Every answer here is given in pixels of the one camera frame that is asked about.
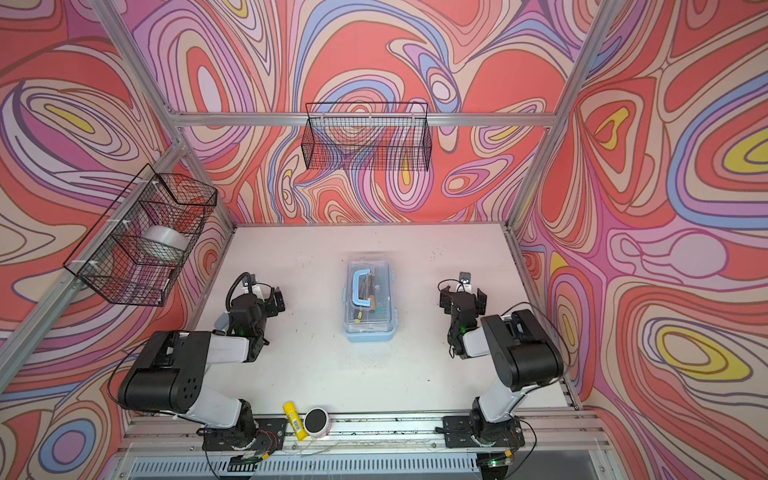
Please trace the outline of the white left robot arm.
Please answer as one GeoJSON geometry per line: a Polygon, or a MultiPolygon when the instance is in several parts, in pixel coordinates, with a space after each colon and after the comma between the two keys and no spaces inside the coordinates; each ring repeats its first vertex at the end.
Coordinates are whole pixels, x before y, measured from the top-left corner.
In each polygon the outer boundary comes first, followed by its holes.
{"type": "Polygon", "coordinates": [[[207,451],[246,450],[260,433],[250,403],[206,383],[209,367],[256,361],[269,344],[266,320],[285,310],[282,292],[267,298],[248,291],[225,302],[223,333],[162,331],[142,348],[118,388],[117,403],[141,413],[173,415],[200,425],[207,451]]]}

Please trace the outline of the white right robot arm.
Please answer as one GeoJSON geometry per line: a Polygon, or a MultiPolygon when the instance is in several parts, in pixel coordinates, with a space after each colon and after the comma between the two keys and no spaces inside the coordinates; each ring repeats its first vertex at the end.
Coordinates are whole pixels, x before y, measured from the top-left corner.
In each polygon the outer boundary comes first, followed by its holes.
{"type": "Polygon", "coordinates": [[[495,379],[473,400],[467,415],[445,416],[437,431],[448,448],[505,447],[514,452],[525,445],[516,410],[530,393],[558,382],[565,373],[558,347],[529,309],[488,315],[482,291],[443,287],[439,292],[439,307],[450,316],[449,354],[491,359],[495,379]]]}

